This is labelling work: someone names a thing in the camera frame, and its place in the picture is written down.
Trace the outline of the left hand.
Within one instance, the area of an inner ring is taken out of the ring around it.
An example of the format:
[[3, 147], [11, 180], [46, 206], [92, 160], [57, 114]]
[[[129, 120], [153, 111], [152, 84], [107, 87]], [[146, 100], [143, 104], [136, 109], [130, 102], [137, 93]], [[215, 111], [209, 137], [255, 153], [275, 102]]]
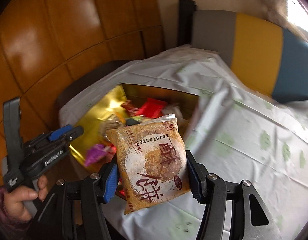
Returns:
[[32, 215], [24, 206], [25, 201], [39, 199], [44, 201], [48, 194], [48, 180], [42, 175], [37, 181], [38, 191], [26, 186], [20, 186], [11, 193], [4, 194], [4, 205], [7, 213], [16, 220], [28, 222], [32, 219]]

